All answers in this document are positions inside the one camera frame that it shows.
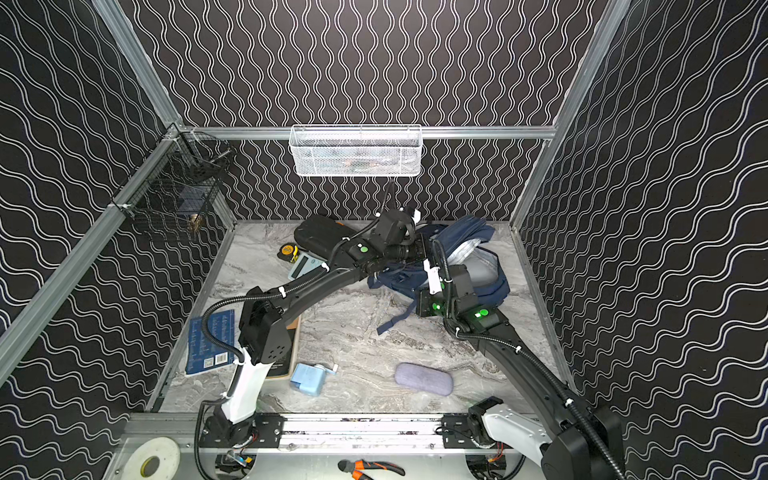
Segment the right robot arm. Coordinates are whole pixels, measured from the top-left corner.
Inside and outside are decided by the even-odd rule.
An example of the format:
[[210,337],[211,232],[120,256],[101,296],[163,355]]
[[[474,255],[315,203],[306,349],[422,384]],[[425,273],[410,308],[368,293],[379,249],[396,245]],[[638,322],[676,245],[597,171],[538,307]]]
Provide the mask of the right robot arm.
[[528,348],[497,309],[479,305],[462,265],[451,265],[443,245],[427,248],[428,274],[445,330],[491,359],[533,407],[535,420],[503,404],[480,415],[486,435],[537,464],[547,479],[624,479],[618,420],[592,412],[586,401],[561,381]]

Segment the brown black book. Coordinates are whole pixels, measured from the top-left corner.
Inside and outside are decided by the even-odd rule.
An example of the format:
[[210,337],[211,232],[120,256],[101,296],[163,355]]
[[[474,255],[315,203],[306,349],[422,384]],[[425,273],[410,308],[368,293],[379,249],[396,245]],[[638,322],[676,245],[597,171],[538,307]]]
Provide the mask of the brown black book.
[[298,356],[300,330],[301,318],[297,317],[287,327],[288,337],[291,340],[290,350],[272,365],[266,377],[267,381],[283,381],[293,374]]

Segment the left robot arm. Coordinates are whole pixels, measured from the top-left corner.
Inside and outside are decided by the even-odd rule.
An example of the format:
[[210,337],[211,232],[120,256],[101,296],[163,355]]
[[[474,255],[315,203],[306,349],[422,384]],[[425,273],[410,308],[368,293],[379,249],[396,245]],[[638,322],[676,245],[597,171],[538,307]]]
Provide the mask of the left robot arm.
[[[299,247],[321,258],[321,264],[296,279],[268,290],[226,298],[208,307],[201,331],[212,345],[233,355],[236,370],[218,400],[201,403],[195,425],[195,446],[240,449],[259,432],[254,424],[257,399],[272,365],[288,354],[293,341],[288,327],[301,314],[337,291],[379,274],[397,263],[425,257],[417,226],[420,211],[387,203],[361,229],[339,220],[312,215],[298,225]],[[212,331],[212,315],[225,306],[243,306],[235,344]]]

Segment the navy blue backpack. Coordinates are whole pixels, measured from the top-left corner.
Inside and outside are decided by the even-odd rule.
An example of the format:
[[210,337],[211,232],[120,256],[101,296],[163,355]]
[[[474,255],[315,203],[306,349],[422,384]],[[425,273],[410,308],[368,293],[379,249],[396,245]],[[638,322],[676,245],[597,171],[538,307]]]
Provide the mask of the navy blue backpack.
[[[416,229],[417,235],[429,238],[431,259],[445,263],[448,286],[444,316],[449,325],[475,321],[480,324],[494,320],[493,309],[499,307],[510,293],[510,286],[497,253],[484,248],[495,233],[486,220],[465,216],[451,224],[431,223]],[[387,287],[408,297],[406,310],[377,327],[384,334],[397,323],[416,314],[420,290],[429,290],[422,264],[406,264],[404,260],[388,265],[383,272],[369,277],[371,289]]]

